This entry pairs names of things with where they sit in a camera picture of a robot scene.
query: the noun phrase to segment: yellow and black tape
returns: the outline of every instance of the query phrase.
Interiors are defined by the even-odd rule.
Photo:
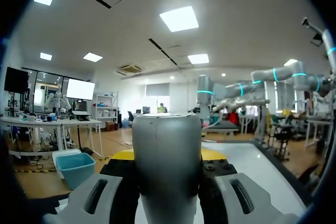
[[[97,161],[109,161],[112,159],[112,156],[98,159]],[[50,173],[55,172],[56,169],[48,169],[48,170],[14,170],[17,173]]]
[[[55,172],[56,169],[49,169],[49,170],[14,170],[17,173],[50,173]]]

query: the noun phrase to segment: red object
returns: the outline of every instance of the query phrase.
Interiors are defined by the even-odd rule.
[[[233,124],[238,125],[238,121],[239,121],[238,113],[236,112],[229,113],[228,119]]]

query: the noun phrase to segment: computer monitor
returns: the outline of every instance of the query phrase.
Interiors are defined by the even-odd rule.
[[[93,82],[69,79],[67,98],[92,100],[95,85]]]
[[[142,113],[143,114],[149,114],[151,113],[151,107],[142,107]]]
[[[24,94],[28,89],[28,72],[7,67],[5,91]]]

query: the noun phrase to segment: white screen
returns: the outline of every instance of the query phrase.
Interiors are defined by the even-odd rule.
[[[95,85],[93,82],[69,79],[67,98],[92,100]]]

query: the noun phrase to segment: person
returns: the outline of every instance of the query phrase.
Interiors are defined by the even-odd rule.
[[[158,107],[158,113],[167,113],[167,108],[163,106],[163,103],[160,103],[160,107]]]

